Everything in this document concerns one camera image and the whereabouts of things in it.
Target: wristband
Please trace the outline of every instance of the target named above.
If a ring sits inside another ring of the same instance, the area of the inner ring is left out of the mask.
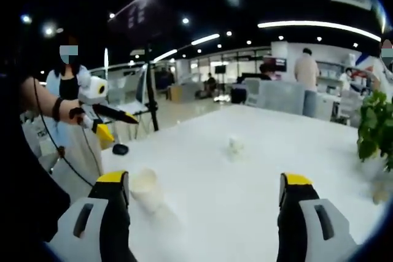
[[[63,101],[62,98],[58,98],[55,102],[55,105],[53,106],[52,109],[52,118],[56,121],[60,121],[60,104]]]

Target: beige jacket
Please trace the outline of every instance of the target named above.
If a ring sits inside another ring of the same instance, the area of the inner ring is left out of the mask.
[[[315,60],[304,53],[295,63],[296,81],[303,84],[307,90],[317,91],[319,68]]]

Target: floor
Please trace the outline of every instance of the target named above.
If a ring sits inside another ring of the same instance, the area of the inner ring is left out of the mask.
[[[212,99],[177,104],[166,100],[164,96],[157,97],[157,102],[157,121],[160,130],[170,128],[183,121],[202,116],[230,105],[214,102]],[[154,131],[151,115],[144,114],[142,116],[138,131],[136,131],[135,126],[125,126],[123,123],[117,123],[116,131],[121,142],[135,140],[135,135],[136,140],[143,140],[149,133]]]

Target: potted plant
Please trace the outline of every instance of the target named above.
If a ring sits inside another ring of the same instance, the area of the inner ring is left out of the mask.
[[[357,153],[363,172],[375,186],[373,199],[387,199],[387,181],[393,179],[393,104],[375,91],[360,108]]]

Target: green leaves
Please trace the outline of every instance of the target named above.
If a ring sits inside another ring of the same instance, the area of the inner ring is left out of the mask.
[[[364,161],[380,149],[381,156],[386,156],[386,170],[390,171],[393,169],[393,104],[386,101],[386,94],[375,91],[364,100],[360,116],[359,158]]]

